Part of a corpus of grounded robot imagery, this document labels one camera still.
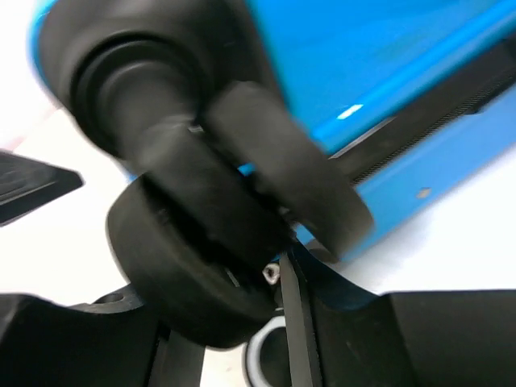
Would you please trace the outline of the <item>blue hard-shell suitcase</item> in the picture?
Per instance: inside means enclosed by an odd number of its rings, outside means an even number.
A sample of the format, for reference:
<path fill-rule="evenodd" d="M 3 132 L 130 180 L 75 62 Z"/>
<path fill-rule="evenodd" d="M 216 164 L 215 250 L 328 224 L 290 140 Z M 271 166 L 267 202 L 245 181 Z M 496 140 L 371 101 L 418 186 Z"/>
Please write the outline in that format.
<path fill-rule="evenodd" d="M 512 1 L 43 1 L 30 48 L 134 177 L 119 267 L 208 347 L 270 319 L 281 253 L 351 258 L 515 140 Z"/>

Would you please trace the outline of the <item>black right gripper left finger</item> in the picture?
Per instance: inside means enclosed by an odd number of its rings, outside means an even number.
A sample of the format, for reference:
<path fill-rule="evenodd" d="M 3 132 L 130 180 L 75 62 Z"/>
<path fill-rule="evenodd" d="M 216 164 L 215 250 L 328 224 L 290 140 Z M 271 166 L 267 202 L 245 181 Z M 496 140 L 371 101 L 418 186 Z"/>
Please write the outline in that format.
<path fill-rule="evenodd" d="M 129 286 L 69 307 L 1 296 L 3 386 L 198 386 L 204 353 Z"/>

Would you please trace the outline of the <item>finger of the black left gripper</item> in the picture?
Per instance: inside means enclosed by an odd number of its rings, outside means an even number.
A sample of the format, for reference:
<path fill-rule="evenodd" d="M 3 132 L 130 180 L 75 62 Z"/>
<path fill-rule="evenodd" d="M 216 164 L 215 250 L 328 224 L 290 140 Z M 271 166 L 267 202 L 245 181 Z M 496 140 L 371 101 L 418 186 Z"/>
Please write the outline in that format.
<path fill-rule="evenodd" d="M 81 175 L 73 170 L 1 152 L 1 225 L 81 188 Z"/>

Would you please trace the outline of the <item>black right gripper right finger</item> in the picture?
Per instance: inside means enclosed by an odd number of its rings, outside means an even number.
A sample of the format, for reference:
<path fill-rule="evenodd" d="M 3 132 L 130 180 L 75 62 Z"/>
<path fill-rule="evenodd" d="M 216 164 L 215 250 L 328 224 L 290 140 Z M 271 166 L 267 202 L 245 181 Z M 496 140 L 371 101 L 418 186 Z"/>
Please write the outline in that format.
<path fill-rule="evenodd" d="M 512 290 L 377 296 L 301 245 L 281 260 L 295 386 L 512 386 Z"/>

